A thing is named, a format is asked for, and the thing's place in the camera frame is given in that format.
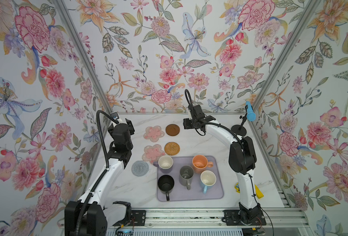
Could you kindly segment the brown wooden coaster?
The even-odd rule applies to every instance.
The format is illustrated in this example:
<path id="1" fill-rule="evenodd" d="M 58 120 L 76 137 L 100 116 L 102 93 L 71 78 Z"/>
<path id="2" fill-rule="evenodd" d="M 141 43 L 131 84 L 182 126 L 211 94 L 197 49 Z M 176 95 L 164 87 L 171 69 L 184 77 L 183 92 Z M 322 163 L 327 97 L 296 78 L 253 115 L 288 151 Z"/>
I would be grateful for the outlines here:
<path id="1" fill-rule="evenodd" d="M 176 124 L 170 124 L 165 129 L 167 135 L 177 136 L 180 133 L 180 127 Z"/>

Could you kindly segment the grey knitted round coaster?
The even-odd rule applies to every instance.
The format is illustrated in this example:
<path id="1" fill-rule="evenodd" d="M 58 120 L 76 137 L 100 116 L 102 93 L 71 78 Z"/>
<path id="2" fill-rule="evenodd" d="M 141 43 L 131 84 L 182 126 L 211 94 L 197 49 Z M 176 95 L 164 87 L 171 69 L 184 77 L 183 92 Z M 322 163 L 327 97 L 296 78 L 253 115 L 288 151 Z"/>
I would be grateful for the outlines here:
<path id="1" fill-rule="evenodd" d="M 144 161 L 136 161 L 131 167 L 131 172 L 136 177 L 142 177 L 149 171 L 149 165 Z"/>

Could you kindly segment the pink flower coaster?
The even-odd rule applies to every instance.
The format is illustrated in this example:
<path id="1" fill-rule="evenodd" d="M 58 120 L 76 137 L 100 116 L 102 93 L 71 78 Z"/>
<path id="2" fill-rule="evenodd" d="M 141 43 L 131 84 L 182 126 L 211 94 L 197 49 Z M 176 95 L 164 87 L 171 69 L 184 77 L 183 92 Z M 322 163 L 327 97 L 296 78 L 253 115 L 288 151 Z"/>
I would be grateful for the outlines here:
<path id="1" fill-rule="evenodd" d="M 165 132 L 162 130 L 161 126 L 149 126 L 145 129 L 143 137 L 151 142 L 158 142 L 158 140 L 164 137 Z"/>
<path id="2" fill-rule="evenodd" d="M 145 162 L 149 162 L 153 164 L 155 161 L 158 161 L 158 159 L 161 156 L 166 155 L 162 147 L 158 144 L 153 146 L 146 146 L 144 148 L 144 154 L 142 155 L 142 160 Z"/>

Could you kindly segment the woven rattan coaster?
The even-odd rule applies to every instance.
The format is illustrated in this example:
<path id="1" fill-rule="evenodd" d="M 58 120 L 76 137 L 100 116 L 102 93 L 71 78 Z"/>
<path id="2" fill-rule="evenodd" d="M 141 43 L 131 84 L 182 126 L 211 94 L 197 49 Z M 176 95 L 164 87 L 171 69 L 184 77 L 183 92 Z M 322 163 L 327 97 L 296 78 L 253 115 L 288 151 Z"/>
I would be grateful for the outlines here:
<path id="1" fill-rule="evenodd" d="M 164 147 L 164 151 L 167 155 L 174 156 L 180 152 L 180 146 L 176 142 L 168 142 Z"/>

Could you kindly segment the purple mug white inside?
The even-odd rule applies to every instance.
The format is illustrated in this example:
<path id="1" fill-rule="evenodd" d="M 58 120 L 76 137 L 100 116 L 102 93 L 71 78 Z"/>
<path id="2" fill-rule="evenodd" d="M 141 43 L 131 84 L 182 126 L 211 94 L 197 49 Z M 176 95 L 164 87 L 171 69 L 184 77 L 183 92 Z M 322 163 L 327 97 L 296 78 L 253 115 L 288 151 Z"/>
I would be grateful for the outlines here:
<path id="1" fill-rule="evenodd" d="M 154 161 L 153 166 L 157 167 L 162 173 L 169 174 L 172 170 L 173 164 L 173 159 L 168 155 L 164 155 L 161 156 L 157 161 Z"/>

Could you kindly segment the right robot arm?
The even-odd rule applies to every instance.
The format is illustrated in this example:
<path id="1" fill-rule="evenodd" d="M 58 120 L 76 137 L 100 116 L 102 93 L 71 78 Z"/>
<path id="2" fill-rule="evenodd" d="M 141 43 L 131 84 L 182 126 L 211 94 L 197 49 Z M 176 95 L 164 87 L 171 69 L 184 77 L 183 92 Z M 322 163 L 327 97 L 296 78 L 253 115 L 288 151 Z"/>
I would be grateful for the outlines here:
<path id="1" fill-rule="evenodd" d="M 200 105 L 188 106 L 189 118 L 183 120 L 185 129 L 199 129 L 218 139 L 229 151 L 229 165 L 236 173 L 240 190 L 239 218 L 244 225 L 252 225 L 262 216 L 254 183 L 257 157 L 250 137 L 239 138 L 231 129 L 221 125 L 214 117 L 203 113 Z"/>

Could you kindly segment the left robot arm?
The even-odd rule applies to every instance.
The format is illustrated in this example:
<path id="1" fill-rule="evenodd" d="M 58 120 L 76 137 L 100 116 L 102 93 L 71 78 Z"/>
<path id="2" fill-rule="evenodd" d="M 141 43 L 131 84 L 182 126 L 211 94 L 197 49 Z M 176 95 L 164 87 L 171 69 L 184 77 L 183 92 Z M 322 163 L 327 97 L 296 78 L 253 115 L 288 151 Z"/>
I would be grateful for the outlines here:
<path id="1" fill-rule="evenodd" d="M 70 201 L 64 210 L 65 236 L 104 236 L 109 226 L 104 205 L 111 187 L 125 170 L 132 156 L 131 136 L 135 130 L 132 121 L 118 119 L 108 131 L 113 138 L 104 154 L 105 167 L 90 189 L 77 201 Z"/>

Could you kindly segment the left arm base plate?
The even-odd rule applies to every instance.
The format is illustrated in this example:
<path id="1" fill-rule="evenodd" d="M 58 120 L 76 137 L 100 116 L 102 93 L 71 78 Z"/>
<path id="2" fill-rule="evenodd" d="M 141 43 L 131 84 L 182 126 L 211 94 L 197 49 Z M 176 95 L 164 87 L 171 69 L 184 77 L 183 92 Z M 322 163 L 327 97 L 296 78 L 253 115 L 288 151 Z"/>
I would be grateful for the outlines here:
<path id="1" fill-rule="evenodd" d="M 145 226 L 146 210 L 132 210 L 131 212 L 132 226 Z"/>

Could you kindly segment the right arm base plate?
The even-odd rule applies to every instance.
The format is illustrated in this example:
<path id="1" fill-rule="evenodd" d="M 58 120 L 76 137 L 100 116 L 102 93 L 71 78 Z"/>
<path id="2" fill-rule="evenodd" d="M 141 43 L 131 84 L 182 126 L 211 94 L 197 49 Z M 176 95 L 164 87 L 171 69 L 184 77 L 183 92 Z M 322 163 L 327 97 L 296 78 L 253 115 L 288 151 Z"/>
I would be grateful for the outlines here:
<path id="1" fill-rule="evenodd" d="M 227 226 L 265 226 L 266 220 L 262 211 L 253 214 L 245 211 L 240 212 L 239 209 L 224 210 L 222 221 Z"/>

